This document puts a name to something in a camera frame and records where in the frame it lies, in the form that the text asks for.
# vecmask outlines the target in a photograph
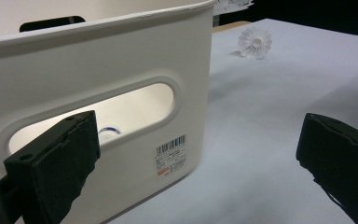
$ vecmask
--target white tabletop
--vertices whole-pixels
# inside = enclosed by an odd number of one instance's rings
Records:
[[[272,35],[264,60],[237,52],[251,26]],[[272,20],[213,34],[200,165],[110,223],[353,223],[296,160],[307,112],[358,129],[358,36]]]

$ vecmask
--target clear plastic object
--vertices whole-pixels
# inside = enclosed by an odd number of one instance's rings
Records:
[[[271,49],[271,35],[267,30],[251,27],[242,32],[238,41],[241,56],[263,59]]]

